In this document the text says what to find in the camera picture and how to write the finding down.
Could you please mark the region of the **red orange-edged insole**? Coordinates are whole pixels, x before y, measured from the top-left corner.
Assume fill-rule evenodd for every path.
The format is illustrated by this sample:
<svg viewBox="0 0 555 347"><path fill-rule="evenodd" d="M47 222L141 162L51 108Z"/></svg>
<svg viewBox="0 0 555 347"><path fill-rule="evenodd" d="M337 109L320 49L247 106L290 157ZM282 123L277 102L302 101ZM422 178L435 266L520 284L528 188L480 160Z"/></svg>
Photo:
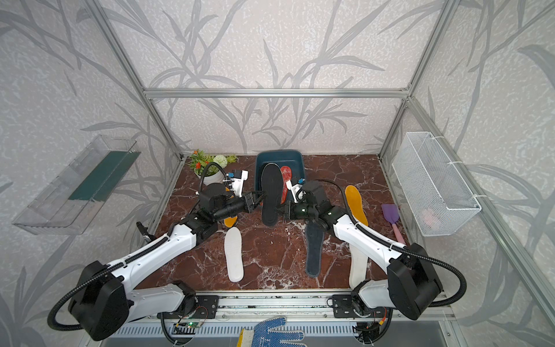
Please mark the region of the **red orange-edged insole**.
<svg viewBox="0 0 555 347"><path fill-rule="evenodd" d="M289 166L282 166L280 168L280 172L283 178L283 191L282 191L280 203L283 204L287 200L287 196L289 192L287 183L290 182L292 179L292 170Z"/></svg>

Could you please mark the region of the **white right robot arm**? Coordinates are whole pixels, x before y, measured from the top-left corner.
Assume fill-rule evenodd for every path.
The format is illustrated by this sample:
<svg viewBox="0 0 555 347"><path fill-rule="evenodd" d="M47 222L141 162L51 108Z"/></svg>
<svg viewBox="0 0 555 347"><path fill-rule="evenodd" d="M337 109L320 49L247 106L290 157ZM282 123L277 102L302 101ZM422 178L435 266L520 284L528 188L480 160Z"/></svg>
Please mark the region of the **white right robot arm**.
<svg viewBox="0 0 555 347"><path fill-rule="evenodd" d="M324 179L288 185L293 200L281 206L286 219L304 219L322 231L359 249L387 275L384 280L366 280L352 294L365 309L397 309L417 320L430 307L444 307L464 297L468 283L456 267L428 256L419 244L406 246L381 235L354 216L348 203L333 205L322 186ZM439 300L443 285L437 267L454 274L459 288L454 295Z"/></svg>

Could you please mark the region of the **black insole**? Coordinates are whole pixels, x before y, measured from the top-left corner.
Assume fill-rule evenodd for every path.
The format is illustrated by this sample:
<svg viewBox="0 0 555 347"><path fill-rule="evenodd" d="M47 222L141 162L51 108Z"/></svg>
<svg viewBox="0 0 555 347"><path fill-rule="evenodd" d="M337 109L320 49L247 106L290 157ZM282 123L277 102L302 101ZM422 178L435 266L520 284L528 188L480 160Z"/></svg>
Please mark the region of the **black insole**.
<svg viewBox="0 0 555 347"><path fill-rule="evenodd" d="M265 193L262 203L262 222L272 227L279 218L278 207L283 193L283 177L280 167L276 163L267 164L262 170L261 188Z"/></svg>

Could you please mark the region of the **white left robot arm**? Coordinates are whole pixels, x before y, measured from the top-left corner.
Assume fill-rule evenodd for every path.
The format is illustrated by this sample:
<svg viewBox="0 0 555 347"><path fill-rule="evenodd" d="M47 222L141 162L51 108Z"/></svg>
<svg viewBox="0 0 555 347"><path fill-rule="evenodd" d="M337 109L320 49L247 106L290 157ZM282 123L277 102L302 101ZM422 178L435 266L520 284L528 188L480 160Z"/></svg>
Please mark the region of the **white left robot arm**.
<svg viewBox="0 0 555 347"><path fill-rule="evenodd" d="M86 266L77 286L49 312L49 328L84 330L94 341L102 341L127 322L150 315L186 316L194 312L196 292L182 281L151 289L137 286L166 263L209 239L221 221L265 204L266 192L243 191L247 175L236 171L222 182L202 184L191 213L163 236L108 264L95 261Z"/></svg>

